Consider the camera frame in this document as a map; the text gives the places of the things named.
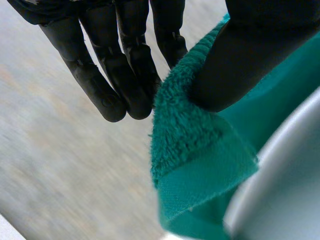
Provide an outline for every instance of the fingertip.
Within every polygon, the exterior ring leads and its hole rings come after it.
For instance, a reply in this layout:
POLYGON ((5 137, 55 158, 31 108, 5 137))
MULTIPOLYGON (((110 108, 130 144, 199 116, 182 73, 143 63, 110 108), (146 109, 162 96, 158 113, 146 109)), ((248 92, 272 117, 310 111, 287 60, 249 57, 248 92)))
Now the fingertip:
POLYGON ((128 103, 127 112, 135 120, 146 119, 151 111, 152 102, 143 91, 138 95, 138 99, 131 98, 128 103))
POLYGON ((127 114, 125 104, 114 96, 104 98, 101 100, 103 109, 100 109, 100 113, 110 123, 116 123, 124 119, 127 114))

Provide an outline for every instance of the gray floor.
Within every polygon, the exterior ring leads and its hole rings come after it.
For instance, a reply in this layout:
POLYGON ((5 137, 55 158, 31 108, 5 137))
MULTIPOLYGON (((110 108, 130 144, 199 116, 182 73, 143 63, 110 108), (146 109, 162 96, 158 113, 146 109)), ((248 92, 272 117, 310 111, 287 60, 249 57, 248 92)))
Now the gray floor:
MULTIPOLYGON (((188 47, 226 11, 223 0, 187 0, 188 47)), ((0 214, 27 240, 158 239, 152 117, 106 122, 40 29, 5 0, 0 16, 0 214)), ((147 41, 164 78, 151 16, 147 41)))

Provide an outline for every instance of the teal cloth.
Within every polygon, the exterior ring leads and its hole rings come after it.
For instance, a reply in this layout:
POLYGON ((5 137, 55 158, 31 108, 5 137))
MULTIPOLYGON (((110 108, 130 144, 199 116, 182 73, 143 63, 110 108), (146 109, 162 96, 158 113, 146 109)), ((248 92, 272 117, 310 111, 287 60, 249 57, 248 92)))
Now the teal cloth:
POLYGON ((258 170, 257 152, 320 85, 320 34, 219 113, 188 100, 223 20, 170 72, 155 99, 151 174, 159 219, 172 233, 228 240, 223 217, 239 184, 258 170))

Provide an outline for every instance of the blurred floor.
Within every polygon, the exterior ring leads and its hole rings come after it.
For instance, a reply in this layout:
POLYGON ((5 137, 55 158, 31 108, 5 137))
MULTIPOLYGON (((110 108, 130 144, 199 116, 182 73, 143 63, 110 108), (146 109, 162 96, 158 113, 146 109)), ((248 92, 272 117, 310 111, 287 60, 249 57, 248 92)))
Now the blurred floor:
MULTIPOLYGON (((186 1, 190 48, 227 10, 223 0, 186 1)), ((5 0, 0 16, 0 214, 27 240, 159 239, 152 117, 106 122, 39 27, 5 0)), ((147 41, 163 79, 151 14, 147 41)))

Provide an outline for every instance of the green towel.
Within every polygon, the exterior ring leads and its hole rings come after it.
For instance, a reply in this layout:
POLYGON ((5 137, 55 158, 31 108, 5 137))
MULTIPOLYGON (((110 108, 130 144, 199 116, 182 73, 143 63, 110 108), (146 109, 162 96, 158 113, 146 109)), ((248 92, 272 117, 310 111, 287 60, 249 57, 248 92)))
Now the green towel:
POLYGON ((320 85, 320 34, 291 54, 240 101, 219 113, 188 100, 215 37, 229 15, 178 63, 155 99, 151 174, 159 218, 169 232, 227 240, 231 197, 258 170, 256 153, 320 85))

